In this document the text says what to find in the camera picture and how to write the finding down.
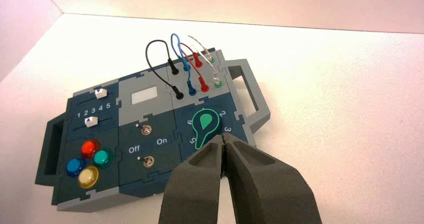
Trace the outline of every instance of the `white wall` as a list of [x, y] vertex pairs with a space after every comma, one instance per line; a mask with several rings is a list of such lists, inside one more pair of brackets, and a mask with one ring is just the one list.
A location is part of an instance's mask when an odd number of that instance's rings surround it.
[[0, 0], [0, 80], [61, 14], [51, 0]]
[[54, 0], [65, 13], [424, 33], [424, 0]]

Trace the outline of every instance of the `red wire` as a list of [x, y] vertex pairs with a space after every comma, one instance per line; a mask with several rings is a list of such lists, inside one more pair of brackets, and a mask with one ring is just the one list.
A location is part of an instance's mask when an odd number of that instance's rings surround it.
[[190, 47], [188, 47], [185, 43], [180, 43], [180, 44], [184, 45], [186, 48], [188, 48], [194, 54], [193, 50]]
[[190, 65], [196, 70], [196, 72], [199, 75], [199, 77], [201, 77], [202, 75], [199, 73], [198, 69], [196, 68], [196, 66], [194, 66], [194, 64], [192, 63], [192, 61], [187, 57], [187, 54], [184, 53], [184, 51], [182, 51], [182, 53], [184, 54], [185, 59], [187, 59], [190, 62]]

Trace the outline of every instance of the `white wire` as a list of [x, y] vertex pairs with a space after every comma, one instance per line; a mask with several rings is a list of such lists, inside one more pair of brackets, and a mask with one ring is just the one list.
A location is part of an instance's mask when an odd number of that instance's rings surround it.
[[191, 36], [191, 35], [189, 35], [189, 37], [190, 38], [192, 38], [192, 39], [194, 39], [198, 44], [200, 44], [200, 46], [203, 48], [203, 49], [206, 49], [197, 39], [195, 39], [193, 36]]
[[213, 70], [214, 70], [214, 73], [217, 73], [217, 71], [216, 71], [216, 69], [215, 69], [215, 67], [211, 64], [211, 62], [209, 62], [209, 60], [202, 54], [202, 52], [199, 52], [198, 51], [198, 49], [196, 48], [196, 47], [194, 47], [193, 45], [192, 45], [192, 48], [194, 48], [195, 50], [196, 50], [196, 52], [198, 52], [202, 57], [203, 57], [203, 59], [205, 59], [206, 60], [206, 62], [213, 68]]

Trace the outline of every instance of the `white table surface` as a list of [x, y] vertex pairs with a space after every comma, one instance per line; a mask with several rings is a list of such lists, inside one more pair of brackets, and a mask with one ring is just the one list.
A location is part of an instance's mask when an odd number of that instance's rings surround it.
[[[2, 223], [157, 223], [162, 195], [57, 212], [34, 181], [67, 98], [146, 69], [146, 44], [172, 32], [249, 61], [271, 111], [257, 146], [300, 171], [323, 223], [423, 222], [424, 35], [64, 14], [0, 83]], [[227, 180], [220, 196], [218, 223], [233, 223]]]

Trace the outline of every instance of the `yellow button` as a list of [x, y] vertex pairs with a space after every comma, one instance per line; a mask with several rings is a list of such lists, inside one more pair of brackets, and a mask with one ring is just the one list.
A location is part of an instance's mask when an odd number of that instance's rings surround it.
[[94, 166], [83, 169], [78, 176], [79, 186], [85, 189], [91, 188], [99, 179], [99, 171]]

